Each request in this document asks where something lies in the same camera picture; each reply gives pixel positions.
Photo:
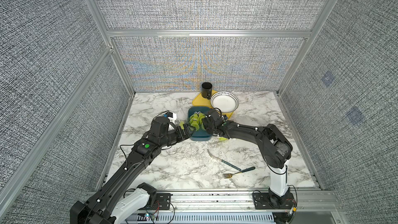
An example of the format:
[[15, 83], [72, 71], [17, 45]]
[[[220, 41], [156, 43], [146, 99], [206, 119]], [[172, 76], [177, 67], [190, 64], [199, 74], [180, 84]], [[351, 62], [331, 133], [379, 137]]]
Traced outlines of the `teal plastic storage box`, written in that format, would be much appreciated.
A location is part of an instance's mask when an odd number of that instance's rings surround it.
[[[191, 116], [193, 116], [195, 113], [203, 113], [206, 115], [209, 110], [210, 108], [206, 106], [193, 106], [188, 110], [188, 119], [190, 120]], [[209, 141], [211, 137], [211, 134], [208, 134], [202, 127], [200, 127], [192, 134], [190, 139], [192, 141], [205, 142]]]

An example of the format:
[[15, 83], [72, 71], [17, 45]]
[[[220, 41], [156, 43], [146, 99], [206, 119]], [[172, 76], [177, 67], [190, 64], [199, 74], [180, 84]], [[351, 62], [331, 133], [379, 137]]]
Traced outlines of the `yellow shuttlecock one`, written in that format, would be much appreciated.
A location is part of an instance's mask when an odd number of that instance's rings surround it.
[[190, 126], [194, 127], [197, 131], [205, 130], [203, 119], [205, 118], [205, 114], [202, 112], [194, 112], [193, 115], [189, 117]]

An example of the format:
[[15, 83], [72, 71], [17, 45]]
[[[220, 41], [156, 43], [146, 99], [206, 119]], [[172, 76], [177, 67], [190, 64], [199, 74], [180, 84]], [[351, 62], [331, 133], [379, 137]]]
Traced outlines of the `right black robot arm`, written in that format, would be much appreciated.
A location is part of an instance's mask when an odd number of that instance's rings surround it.
[[239, 124], [211, 109], [203, 119], [203, 125], [209, 134], [256, 144], [271, 172], [270, 192], [280, 198], [287, 194], [288, 165], [293, 147], [274, 124], [265, 127]]

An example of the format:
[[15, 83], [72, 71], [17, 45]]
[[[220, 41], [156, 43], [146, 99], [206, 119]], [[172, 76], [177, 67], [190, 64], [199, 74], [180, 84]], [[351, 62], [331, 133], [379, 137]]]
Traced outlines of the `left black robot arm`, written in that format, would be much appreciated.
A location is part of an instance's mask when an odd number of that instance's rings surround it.
[[131, 183], [161, 153], [189, 139], [195, 128], [184, 123], [175, 125], [169, 118], [158, 116], [150, 130], [138, 140], [127, 156], [125, 163], [108, 182], [85, 203], [77, 201], [70, 210], [72, 224], [120, 224], [132, 213], [149, 204], [155, 190], [148, 185], [138, 187], [130, 196], [122, 196]]

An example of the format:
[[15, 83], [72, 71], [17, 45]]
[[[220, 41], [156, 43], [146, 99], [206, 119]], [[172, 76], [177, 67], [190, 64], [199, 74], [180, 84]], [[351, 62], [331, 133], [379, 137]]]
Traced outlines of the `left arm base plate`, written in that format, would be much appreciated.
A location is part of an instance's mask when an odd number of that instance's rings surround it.
[[169, 210], [171, 207], [170, 193], [157, 193], [154, 199], [150, 199], [149, 210]]

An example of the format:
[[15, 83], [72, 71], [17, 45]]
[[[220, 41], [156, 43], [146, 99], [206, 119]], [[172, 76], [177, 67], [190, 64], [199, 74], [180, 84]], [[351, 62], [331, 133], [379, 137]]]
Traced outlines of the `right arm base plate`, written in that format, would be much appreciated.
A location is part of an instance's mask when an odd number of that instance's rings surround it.
[[290, 191], [282, 197], [273, 192], [260, 192], [255, 190], [252, 193], [255, 209], [291, 209], [296, 207], [296, 200]]

